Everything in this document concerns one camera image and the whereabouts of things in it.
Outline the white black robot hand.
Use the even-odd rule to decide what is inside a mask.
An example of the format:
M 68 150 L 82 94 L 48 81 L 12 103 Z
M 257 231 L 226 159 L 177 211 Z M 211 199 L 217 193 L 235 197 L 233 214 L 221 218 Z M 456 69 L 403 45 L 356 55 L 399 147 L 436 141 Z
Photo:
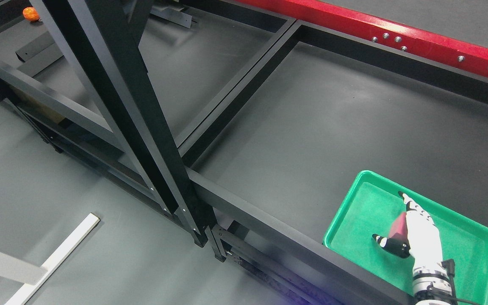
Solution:
M 399 258 L 414 258 L 413 269 L 443 261 L 440 232 L 432 216 L 407 193 L 399 191 L 406 212 L 408 242 L 373 234 L 372 239 L 384 251 Z

